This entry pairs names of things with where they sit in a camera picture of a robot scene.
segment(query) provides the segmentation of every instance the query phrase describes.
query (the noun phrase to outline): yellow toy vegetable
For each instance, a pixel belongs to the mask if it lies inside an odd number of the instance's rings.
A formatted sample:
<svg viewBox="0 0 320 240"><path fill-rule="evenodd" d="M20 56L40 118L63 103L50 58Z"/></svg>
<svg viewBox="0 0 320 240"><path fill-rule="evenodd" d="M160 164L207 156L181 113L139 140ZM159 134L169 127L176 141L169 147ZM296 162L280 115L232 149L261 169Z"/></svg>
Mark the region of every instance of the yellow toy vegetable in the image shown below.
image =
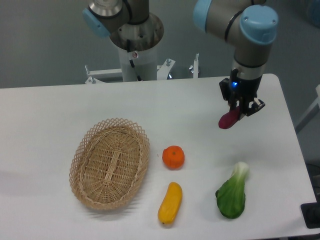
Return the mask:
<svg viewBox="0 0 320 240"><path fill-rule="evenodd" d="M171 182L158 211L158 219L162 224L172 224L176 218L182 201L182 188Z"/></svg>

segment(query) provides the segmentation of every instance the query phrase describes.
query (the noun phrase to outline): screw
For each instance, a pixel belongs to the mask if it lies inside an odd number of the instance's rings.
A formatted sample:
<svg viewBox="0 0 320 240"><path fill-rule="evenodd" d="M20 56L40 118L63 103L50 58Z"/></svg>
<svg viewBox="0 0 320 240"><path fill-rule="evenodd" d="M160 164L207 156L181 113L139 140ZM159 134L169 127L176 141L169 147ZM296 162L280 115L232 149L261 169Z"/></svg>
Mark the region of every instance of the screw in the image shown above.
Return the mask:
<svg viewBox="0 0 320 240"><path fill-rule="evenodd" d="M169 72L167 79L173 79L174 77L171 75L171 72Z"/></svg>
<svg viewBox="0 0 320 240"><path fill-rule="evenodd" d="M171 59L168 58L168 59L166 60L166 65L169 67L169 66L170 66L170 63L171 63Z"/></svg>
<svg viewBox="0 0 320 240"><path fill-rule="evenodd" d="M90 71L89 71L88 65L84 65L84 67L85 67L86 74L90 74Z"/></svg>
<svg viewBox="0 0 320 240"><path fill-rule="evenodd" d="M193 65L190 65L189 73L194 74L194 66Z"/></svg>

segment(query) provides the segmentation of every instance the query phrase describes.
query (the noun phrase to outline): green leafy vegetable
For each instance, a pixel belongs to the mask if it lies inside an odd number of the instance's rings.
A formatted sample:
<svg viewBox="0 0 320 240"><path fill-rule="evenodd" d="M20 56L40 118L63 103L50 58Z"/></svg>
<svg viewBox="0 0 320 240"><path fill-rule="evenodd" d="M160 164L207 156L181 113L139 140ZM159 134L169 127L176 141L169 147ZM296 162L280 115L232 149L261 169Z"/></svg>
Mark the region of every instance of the green leafy vegetable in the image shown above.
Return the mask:
<svg viewBox="0 0 320 240"><path fill-rule="evenodd" d="M234 165L233 172L216 192L216 204L228 219L236 219L245 210L245 180L249 174L249 166L245 162Z"/></svg>

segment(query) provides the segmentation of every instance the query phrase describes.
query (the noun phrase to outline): wicker basket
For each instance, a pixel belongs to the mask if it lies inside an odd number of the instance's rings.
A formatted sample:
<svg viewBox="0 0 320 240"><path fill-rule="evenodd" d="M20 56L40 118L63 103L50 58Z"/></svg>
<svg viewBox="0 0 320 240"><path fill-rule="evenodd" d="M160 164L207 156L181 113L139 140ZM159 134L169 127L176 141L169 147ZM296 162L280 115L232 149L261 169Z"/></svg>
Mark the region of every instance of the wicker basket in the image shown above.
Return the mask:
<svg viewBox="0 0 320 240"><path fill-rule="evenodd" d="M72 160L69 181L87 207L112 210L137 193L149 160L149 139L137 123L112 118L96 124Z"/></svg>

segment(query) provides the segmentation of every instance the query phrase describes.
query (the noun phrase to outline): light blue joint cap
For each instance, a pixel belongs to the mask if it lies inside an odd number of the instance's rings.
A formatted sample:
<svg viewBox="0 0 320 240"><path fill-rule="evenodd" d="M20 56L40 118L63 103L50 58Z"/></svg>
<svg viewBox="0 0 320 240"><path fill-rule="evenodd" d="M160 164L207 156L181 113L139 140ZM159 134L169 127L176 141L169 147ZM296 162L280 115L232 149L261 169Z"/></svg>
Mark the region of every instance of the light blue joint cap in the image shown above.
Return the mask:
<svg viewBox="0 0 320 240"><path fill-rule="evenodd" d="M193 9L193 22L204 32L207 31L206 22L211 1L212 0L198 0Z"/></svg>
<svg viewBox="0 0 320 240"><path fill-rule="evenodd" d="M110 36L110 32L106 27L89 11L85 9L82 11L83 18L92 31L99 37L105 38Z"/></svg>
<svg viewBox="0 0 320 240"><path fill-rule="evenodd" d="M241 14L240 29L251 42L271 44L277 36L278 14L268 6L253 5Z"/></svg>

